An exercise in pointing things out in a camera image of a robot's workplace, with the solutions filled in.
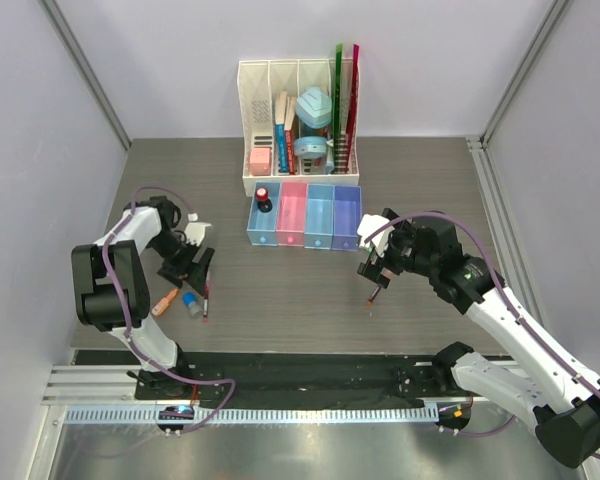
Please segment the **light blue drawer bin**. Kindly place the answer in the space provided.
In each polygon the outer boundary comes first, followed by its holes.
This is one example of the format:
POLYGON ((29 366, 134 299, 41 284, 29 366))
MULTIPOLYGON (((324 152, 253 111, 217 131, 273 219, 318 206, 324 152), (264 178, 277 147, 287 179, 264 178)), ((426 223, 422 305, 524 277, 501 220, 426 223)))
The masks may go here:
POLYGON ((308 186, 304 247, 330 250, 334 234, 333 185, 310 184, 308 186))

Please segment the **purple plastic drawer bin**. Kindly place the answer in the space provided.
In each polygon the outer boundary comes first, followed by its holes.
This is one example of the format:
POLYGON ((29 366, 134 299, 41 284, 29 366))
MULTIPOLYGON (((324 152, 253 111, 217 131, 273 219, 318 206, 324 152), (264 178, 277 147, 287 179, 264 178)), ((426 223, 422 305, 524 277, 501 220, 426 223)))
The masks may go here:
POLYGON ((355 251, 358 249, 357 228, 362 217, 361 205, 361 189, 358 186, 335 186, 333 250, 355 251))

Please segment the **blue plastic drawer bin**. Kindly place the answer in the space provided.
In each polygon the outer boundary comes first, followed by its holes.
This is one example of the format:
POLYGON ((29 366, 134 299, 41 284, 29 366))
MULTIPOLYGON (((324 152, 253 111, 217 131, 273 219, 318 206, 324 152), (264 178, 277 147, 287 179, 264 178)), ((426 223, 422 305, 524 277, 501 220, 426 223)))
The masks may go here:
POLYGON ((259 187, 266 187, 268 189, 273 208, 266 214, 260 212, 253 195, 246 232, 252 245, 274 247, 278 245, 276 226, 281 184, 277 182, 259 181, 255 184, 255 190, 259 187))

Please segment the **pink plastic drawer bin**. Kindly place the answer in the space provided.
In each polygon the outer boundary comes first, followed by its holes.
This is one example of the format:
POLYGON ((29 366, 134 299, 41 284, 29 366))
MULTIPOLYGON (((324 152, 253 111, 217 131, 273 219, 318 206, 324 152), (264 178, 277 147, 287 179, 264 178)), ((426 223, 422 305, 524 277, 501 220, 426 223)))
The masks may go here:
POLYGON ((281 185, 276 226, 280 246, 304 246, 307 195, 306 183, 284 182, 281 185))

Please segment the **white desktop file organizer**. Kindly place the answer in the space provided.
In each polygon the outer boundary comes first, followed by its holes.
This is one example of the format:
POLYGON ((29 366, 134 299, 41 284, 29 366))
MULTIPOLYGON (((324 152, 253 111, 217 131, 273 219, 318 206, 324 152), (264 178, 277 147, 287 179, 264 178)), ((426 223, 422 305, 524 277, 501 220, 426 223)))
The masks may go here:
POLYGON ((263 182, 304 182, 340 185, 359 183, 359 165, 356 153, 357 120, 352 148, 347 147, 346 125, 352 76, 352 58, 342 58, 340 142, 334 148, 332 135, 333 85, 335 59, 282 59, 241 61, 238 67, 237 88, 241 107, 244 159, 242 179, 245 194, 254 195, 255 184, 263 182), (317 86, 331 97, 331 123, 320 129, 307 127, 297 117, 296 139, 303 136, 322 136, 327 139, 327 155, 320 159, 297 159, 298 173, 278 172, 277 147, 274 127, 274 102, 278 93, 286 90, 288 97, 298 97, 309 87, 317 86), (270 147, 272 169, 269 176, 251 176, 248 158, 253 147, 270 147))

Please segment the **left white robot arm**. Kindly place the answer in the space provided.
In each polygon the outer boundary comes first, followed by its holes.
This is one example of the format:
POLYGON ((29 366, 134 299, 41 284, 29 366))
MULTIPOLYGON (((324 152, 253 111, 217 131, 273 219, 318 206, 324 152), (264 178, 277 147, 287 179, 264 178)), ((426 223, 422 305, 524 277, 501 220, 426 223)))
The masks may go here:
POLYGON ((105 235, 71 252, 79 321, 121 341, 140 362, 136 381, 173 399, 191 391, 193 375, 182 348, 155 319, 141 254, 154 251, 162 259, 159 277, 204 295, 215 254, 204 245, 211 229, 168 197, 152 196, 131 201, 105 235))

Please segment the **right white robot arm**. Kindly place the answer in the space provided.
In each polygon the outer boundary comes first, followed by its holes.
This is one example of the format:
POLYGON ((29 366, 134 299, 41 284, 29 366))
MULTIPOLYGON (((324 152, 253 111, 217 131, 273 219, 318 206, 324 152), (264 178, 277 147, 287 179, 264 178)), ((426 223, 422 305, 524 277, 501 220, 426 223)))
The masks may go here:
POLYGON ((525 373, 455 343, 434 358, 437 391, 452 395, 461 389, 487 398, 524 422, 565 467, 600 460, 600 375, 525 310, 485 252, 464 252, 457 232, 466 228, 438 211, 365 214, 357 235, 369 256, 358 273, 380 288, 403 273, 426 278, 441 300, 486 331, 525 373))

